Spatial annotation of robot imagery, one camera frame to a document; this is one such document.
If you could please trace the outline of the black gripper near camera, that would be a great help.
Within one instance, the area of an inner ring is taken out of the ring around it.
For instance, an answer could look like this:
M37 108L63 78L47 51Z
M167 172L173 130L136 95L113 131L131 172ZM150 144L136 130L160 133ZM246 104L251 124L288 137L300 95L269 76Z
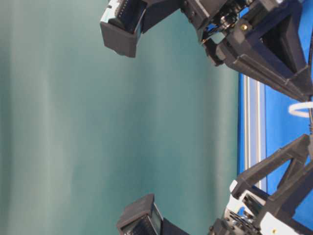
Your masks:
M313 85L298 35L305 0L182 0L180 9L215 66L300 102Z

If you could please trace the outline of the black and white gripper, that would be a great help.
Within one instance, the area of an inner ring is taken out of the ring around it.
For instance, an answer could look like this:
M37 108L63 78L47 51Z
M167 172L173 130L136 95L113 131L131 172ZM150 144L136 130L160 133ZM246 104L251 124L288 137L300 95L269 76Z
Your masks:
M311 235L296 221L296 209L313 189L313 163L306 163L310 138L303 134L238 175L228 204L210 235ZM269 196L255 184L290 161L277 191Z

